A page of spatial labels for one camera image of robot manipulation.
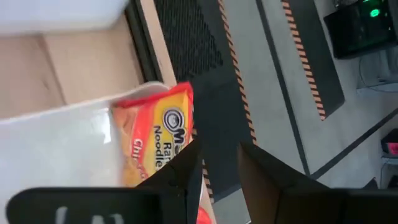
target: black metal mesh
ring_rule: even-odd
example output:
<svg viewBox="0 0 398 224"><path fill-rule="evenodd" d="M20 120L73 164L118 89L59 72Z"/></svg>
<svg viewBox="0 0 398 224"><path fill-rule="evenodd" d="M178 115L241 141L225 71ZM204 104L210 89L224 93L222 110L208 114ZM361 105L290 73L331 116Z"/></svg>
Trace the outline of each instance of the black metal mesh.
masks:
<svg viewBox="0 0 398 224"><path fill-rule="evenodd" d="M155 0L155 5L178 82L223 65L196 0Z"/></svg>

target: maruchan logo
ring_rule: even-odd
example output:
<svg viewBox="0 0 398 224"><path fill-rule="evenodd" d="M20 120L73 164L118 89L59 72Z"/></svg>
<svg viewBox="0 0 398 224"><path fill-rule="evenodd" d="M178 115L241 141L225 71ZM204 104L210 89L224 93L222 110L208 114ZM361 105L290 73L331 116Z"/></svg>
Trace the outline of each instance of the maruchan logo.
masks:
<svg viewBox="0 0 398 224"><path fill-rule="evenodd" d="M173 134L175 153L178 153L185 144L187 131L184 124L184 115L178 108L168 109L163 115L163 125Z"/></svg>

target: black floor mat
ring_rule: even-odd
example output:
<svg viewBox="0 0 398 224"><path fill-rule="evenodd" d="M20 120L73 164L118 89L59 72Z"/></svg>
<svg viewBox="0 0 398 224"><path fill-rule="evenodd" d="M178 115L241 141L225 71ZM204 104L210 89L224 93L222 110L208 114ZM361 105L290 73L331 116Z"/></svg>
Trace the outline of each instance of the black floor mat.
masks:
<svg viewBox="0 0 398 224"><path fill-rule="evenodd" d="M282 0L308 84L321 119L345 101L314 1Z"/></svg>
<svg viewBox="0 0 398 224"><path fill-rule="evenodd" d="M195 127L217 201L240 188L236 149L252 142L220 3L154 2L177 81L193 87Z"/></svg>

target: computer equipment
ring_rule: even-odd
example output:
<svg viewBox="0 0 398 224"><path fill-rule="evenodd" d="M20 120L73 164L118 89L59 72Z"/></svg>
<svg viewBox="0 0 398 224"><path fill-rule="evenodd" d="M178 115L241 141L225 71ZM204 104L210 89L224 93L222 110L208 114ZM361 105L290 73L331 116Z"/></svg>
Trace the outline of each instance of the computer equipment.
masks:
<svg viewBox="0 0 398 224"><path fill-rule="evenodd" d="M324 21L336 58L352 58L398 43L396 0L359 0Z"/></svg>

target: gray floor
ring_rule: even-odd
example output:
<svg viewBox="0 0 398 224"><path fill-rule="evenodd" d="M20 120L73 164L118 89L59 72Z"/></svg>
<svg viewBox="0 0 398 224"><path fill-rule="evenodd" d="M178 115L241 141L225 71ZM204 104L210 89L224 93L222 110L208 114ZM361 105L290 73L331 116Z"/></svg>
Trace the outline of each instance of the gray floor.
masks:
<svg viewBox="0 0 398 224"><path fill-rule="evenodd" d="M321 18L333 12L331 2L315 0ZM325 121L321 121L282 4L278 0L263 0L263 4L292 100L310 172L313 173L395 109L398 106L398 94L364 94L357 91L358 58L335 60L346 101ZM239 59L257 142L261 148L303 172L256 2L224 0L224 6ZM397 126L398 118L394 118L321 176L319 181L330 187L354 188L365 186L373 177L379 182L382 166L379 141L384 134ZM250 217L243 202L242 192L237 191L215 203L218 223L248 222Z"/></svg>

